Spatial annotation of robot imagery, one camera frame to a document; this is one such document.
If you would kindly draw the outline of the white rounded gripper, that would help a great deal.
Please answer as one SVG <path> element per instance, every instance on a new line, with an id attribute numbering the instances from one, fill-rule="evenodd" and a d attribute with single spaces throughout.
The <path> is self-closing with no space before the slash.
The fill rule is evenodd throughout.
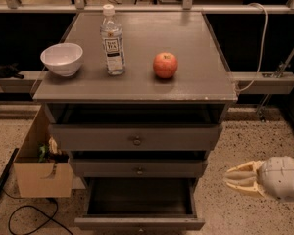
<path id="1" fill-rule="evenodd" d="M 259 180 L 265 192 L 280 202 L 294 202 L 294 159 L 291 157 L 271 157 L 264 162 L 250 161 L 229 169 L 224 174 L 227 181 Z M 226 186 L 240 194 L 263 198 L 264 193 L 254 182 L 252 186 L 226 183 Z"/>

